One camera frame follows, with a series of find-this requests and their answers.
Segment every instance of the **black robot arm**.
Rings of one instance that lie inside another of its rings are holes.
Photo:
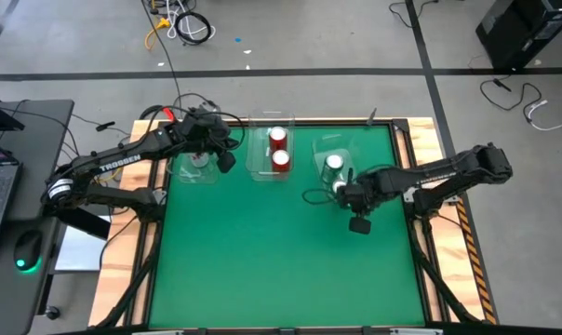
[[[229,137],[230,133],[217,110],[209,110],[208,105],[203,104],[192,109],[181,122],[160,123],[138,141],[76,157],[70,164],[58,168],[49,180],[43,199],[46,210],[48,214],[60,215],[82,204],[109,205],[132,208],[141,221],[155,221],[155,215],[161,215],[162,211],[156,210],[159,205],[153,190],[104,187],[94,182],[95,177],[141,160],[158,161],[183,153],[216,154],[219,170],[226,173],[235,164],[229,151],[240,144]]]
[[[364,218],[382,203],[401,196],[411,187],[417,188],[413,193],[415,214],[427,217],[453,195],[479,183],[504,183],[511,176],[513,170],[504,151],[489,143],[413,168],[378,167],[362,172],[355,182],[349,181],[339,187],[337,202],[355,214],[350,221],[350,229],[368,234],[370,222]],[[434,188],[422,188],[423,184],[431,181],[443,182]]]

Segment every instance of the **black computer tower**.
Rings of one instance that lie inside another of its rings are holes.
[[[495,69],[522,69],[562,30],[562,0],[497,0],[475,32]]]

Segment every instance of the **computer mouse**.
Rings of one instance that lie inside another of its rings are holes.
[[[20,271],[33,268],[41,254],[41,241],[43,235],[38,230],[23,233],[14,246],[14,264]]]

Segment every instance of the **white can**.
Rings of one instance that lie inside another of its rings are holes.
[[[208,154],[206,153],[188,154],[188,157],[195,168],[204,168],[208,164]]]

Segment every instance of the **yellow and black hazard tape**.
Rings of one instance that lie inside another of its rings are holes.
[[[456,207],[463,231],[463,237],[465,238],[465,245],[467,246],[467,253],[469,254],[469,261],[471,262],[471,267],[474,271],[477,293],[479,294],[479,300],[482,304],[482,309],[484,310],[484,317],[490,323],[496,325],[497,320],[494,314],[494,306],[492,304],[491,296],[488,293],[488,286],[486,285],[486,279],[484,277],[484,272],[482,271],[482,265],[477,253],[476,243],[471,231],[471,226],[469,225],[469,219],[467,218],[467,211],[465,210],[465,205],[461,198],[459,198]]]

